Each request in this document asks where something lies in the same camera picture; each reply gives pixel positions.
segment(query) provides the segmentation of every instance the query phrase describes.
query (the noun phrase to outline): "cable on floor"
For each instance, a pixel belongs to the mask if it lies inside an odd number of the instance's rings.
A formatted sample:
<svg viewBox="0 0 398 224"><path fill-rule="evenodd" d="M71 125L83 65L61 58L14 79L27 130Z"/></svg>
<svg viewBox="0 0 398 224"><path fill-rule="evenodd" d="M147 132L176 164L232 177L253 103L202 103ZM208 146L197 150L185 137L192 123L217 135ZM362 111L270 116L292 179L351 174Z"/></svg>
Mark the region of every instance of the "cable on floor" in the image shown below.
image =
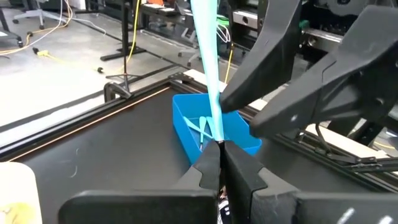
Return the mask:
<svg viewBox="0 0 398 224"><path fill-rule="evenodd" d="M53 31L55 31L56 29L66 27L66 26L69 24L69 22L70 22L70 20L71 20L71 18L72 18L73 12L72 12L72 9L71 9L70 6L69 6L69 2L68 2L67 0L65 0L65 2L67 3L67 6L68 6L68 20L67 20L67 22L66 22L64 25L61 26L61 23L62 23L62 11L63 11L63 4L62 4L62 1L63 1L63 0L61 0L61 6L60 6L60 12L61 12L61 13L60 13L60 18L59 18L59 21L58 21L58 25L57 25L57 26L52 27L52 28L47 28L47 29L44 29L44 30L36 30L36 31L33 31L33 32L28 32L28 33L27 33L27 36L26 36L26 43L25 43L25 46L23 46L23 47L21 47L21 48L18 48L18 49L11 49L11 50L3 50L3 51L0 51L0 55L9 55L9 54L13 54L13 53L16 53L16 52L20 52L21 50L25 50L25 49L27 49L28 47L30 47L30 46L36 44L36 43L39 42L40 40L44 39L46 36L48 36L49 34L51 34L51 33L52 33ZM38 34L38 33L41 33L41 32L45 32L45 31L47 31L47 30L49 30L48 33L44 34L41 38L35 40L33 43L31 43L31 44L29 43L29 42L30 42L30 38L31 38L34 34Z"/></svg>
<svg viewBox="0 0 398 224"><path fill-rule="evenodd" d="M62 59L59 59L57 57L54 57L53 55L50 55L48 50L38 50L37 48L34 47L33 48L33 52L39 57L47 57L47 58L50 58L50 59L52 59L52 60L54 60L54 61L56 61L58 63L64 64L64 65L67 65L67 66L70 66L70 67L86 68L83 65L75 64L73 62L69 62L69 61L62 60ZM90 68L90 69L94 70L94 71L96 71L98 73L103 73L104 72L102 67Z"/></svg>
<svg viewBox="0 0 398 224"><path fill-rule="evenodd" d="M106 35L106 30L105 30L104 28L101 28L101 27L95 25L94 22L91 22L91 21L89 21L89 20L87 20L87 19L79 19L79 18L72 18L72 20L74 20L74 21L87 22L87 23L91 24L93 27L95 27L95 28L99 29L100 31L102 31L102 32L103 32L103 35Z"/></svg>
<svg viewBox="0 0 398 224"><path fill-rule="evenodd" d="M68 7L68 22L67 22L67 24L68 24L71 20L79 20L79 21L90 22L93 26L95 26L95 27L98 28L98 29L103 30L104 34L106 34L106 31L105 31L104 29L102 29L102 28L96 26L96 25L93 24L91 21L88 21L88 20L85 20L85 19L73 18L73 11L72 11L72 8L71 8L70 5L69 5L68 0L64 0L64 1L65 1L66 5L67 5L67 7ZM35 54L36 54L37 56L39 56L39 57L47 57L47 58L50 58L50 59L52 59L52 60L54 60L54 61L56 61L56 62L58 62L58 63L64 64L64 65L66 65L66 66L77 67L77 68L84 68L84 69L87 68L87 67L84 66L84 65L79 65L79 64L77 64L77 63L75 63L75 62L70 62L70 61L63 60L63 59L60 59L60 58L58 58L58 57L55 57L55 56L51 55L51 54L49 53L48 50L39 50L38 48L35 48L35 47L34 47L32 50L33 50L33 53L35 53ZM98 73L104 73L104 71L103 71L104 69L103 69L102 67L90 68L90 70L94 70L94 71L96 71L96 72L98 72Z"/></svg>

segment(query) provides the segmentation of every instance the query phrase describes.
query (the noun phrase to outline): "concrete floor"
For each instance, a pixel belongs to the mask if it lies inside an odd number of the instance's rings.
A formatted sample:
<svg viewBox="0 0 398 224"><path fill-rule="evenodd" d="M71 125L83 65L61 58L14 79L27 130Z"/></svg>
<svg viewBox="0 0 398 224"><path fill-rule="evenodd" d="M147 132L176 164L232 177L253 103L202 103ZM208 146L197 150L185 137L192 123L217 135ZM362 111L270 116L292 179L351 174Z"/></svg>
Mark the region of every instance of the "concrete floor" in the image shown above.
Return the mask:
<svg viewBox="0 0 398 224"><path fill-rule="evenodd" d="M25 36L27 31L36 30L38 27L37 18L21 19L19 24L13 24L12 17L21 13L18 10L4 9L4 13L10 30L21 36ZM121 39L121 24L117 20L96 14L81 14L77 15L77 18L90 21L108 34ZM56 24L51 20L47 20L45 23L46 27L53 27ZM32 41L41 36L42 34L35 35ZM190 55L177 56L179 50L189 48L186 45L146 31L137 33L137 46L183 66L187 64L190 57ZM15 41L0 42L0 51L15 47ZM46 36L35 44L35 47L40 50L48 50L51 55L62 59L65 63L49 58L40 58L33 54L31 48L0 57L2 71L0 73L0 95L6 96L0 98L0 110L2 111L0 127L101 90L105 83L110 82L105 75L120 73L119 68L123 64L122 58L108 62L100 60L101 56L113 54L115 49L121 47L118 40L75 21L72 21L67 28L58 29ZM241 60L239 57L242 55L234 55L234 59L237 61ZM127 71L131 74L143 75L168 65L171 63L149 53L141 53L133 55L127 65ZM224 80L227 66L227 61L221 59L220 80ZM299 77L305 66L306 64L302 60L296 60L293 76ZM103 67L105 74L100 75L95 72L93 68L96 67ZM231 66L229 78L234 75L236 67L235 65ZM192 62L191 68L203 72L199 60ZM280 87L263 99L268 101L283 89L284 87ZM378 141L388 144L383 137Z"/></svg>

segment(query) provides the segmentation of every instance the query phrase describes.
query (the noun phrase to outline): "blue tube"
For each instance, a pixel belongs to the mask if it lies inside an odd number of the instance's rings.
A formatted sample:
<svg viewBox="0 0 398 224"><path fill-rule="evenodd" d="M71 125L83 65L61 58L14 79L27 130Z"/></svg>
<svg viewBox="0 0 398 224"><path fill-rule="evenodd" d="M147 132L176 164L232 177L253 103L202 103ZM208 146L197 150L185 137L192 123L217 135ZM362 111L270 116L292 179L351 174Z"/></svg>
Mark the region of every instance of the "blue tube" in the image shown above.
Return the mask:
<svg viewBox="0 0 398 224"><path fill-rule="evenodd" d="M217 1L191 0L193 20L205 70L211 116L215 125L214 140L224 140L223 120L218 103L218 54L217 54Z"/></svg>

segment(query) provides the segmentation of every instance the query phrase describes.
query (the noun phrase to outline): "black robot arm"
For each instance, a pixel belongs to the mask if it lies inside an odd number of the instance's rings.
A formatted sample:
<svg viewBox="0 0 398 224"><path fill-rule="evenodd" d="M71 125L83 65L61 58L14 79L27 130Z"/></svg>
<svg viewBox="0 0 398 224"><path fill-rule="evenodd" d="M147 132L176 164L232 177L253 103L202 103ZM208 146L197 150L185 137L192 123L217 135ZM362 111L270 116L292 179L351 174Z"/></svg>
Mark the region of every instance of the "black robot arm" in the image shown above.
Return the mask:
<svg viewBox="0 0 398 224"><path fill-rule="evenodd" d="M241 109L290 80L299 48L302 0L269 0L261 32L220 95L224 113Z"/></svg>
<svg viewBox="0 0 398 224"><path fill-rule="evenodd" d="M254 117L251 134L271 136L349 116L386 117L398 97L397 19L397 9L368 6L336 50Z"/></svg>

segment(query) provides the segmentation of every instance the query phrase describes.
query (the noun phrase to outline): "green component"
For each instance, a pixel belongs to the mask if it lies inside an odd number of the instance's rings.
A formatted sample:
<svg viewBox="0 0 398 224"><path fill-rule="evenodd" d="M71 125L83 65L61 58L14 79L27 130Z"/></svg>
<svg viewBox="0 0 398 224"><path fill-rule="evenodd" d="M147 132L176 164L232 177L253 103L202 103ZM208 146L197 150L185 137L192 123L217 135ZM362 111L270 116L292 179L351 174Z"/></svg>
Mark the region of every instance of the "green component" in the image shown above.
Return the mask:
<svg viewBox="0 0 398 224"><path fill-rule="evenodd" d="M222 15L217 15L217 24L222 26L229 26L229 19Z"/></svg>

